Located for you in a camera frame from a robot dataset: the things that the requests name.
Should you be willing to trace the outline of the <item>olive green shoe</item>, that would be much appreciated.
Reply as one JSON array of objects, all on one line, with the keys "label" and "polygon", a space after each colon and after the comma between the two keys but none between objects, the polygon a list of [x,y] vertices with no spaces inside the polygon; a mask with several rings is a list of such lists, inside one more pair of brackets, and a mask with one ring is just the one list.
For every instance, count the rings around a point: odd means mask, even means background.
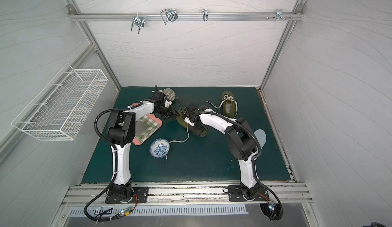
[{"label": "olive green shoe", "polygon": [[238,114],[238,104],[235,96],[230,91],[224,91],[221,95],[221,102],[219,105],[215,105],[210,101],[208,104],[212,105],[216,109],[222,109],[223,115],[229,118],[235,118]]},{"label": "olive green shoe", "polygon": [[[172,144],[174,144],[174,143],[184,143],[184,142],[188,141],[189,138],[190,138],[190,133],[193,133],[193,130],[196,128],[195,125],[192,126],[191,124],[189,124],[189,123],[187,122],[187,121],[189,121],[188,118],[183,119],[182,116],[177,116],[177,117],[176,117],[176,121],[177,121],[183,128],[186,129],[187,138],[184,139],[184,140],[171,140],[171,141],[169,141],[169,144],[170,144],[170,145],[172,145]],[[204,128],[204,129],[201,131],[201,133],[200,133],[199,135],[197,135],[197,136],[199,136],[200,138],[206,137],[206,136],[207,136],[207,129]]]}]

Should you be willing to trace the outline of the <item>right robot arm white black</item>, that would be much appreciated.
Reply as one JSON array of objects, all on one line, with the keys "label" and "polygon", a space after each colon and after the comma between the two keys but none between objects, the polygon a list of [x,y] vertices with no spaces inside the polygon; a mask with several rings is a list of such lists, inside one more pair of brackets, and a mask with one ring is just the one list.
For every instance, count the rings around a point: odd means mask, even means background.
[{"label": "right robot arm white black", "polygon": [[185,105],[183,119],[192,133],[200,136],[211,127],[226,136],[231,154],[238,159],[241,171],[240,186],[243,198],[252,201],[261,187],[256,170],[256,159],[261,155],[261,145],[244,119],[228,118],[212,109],[193,103]]}]

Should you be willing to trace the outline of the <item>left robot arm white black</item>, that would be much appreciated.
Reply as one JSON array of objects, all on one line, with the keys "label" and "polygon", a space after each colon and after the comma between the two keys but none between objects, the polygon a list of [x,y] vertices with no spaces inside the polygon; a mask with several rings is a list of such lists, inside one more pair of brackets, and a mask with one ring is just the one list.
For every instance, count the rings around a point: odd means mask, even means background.
[{"label": "left robot arm white black", "polygon": [[145,115],[155,114],[162,118],[175,115],[172,102],[162,91],[153,91],[150,98],[137,105],[116,108],[109,117],[108,141],[113,155],[113,176],[107,190],[105,203],[128,203],[135,200],[130,172],[130,148],[136,135],[136,121]]}]

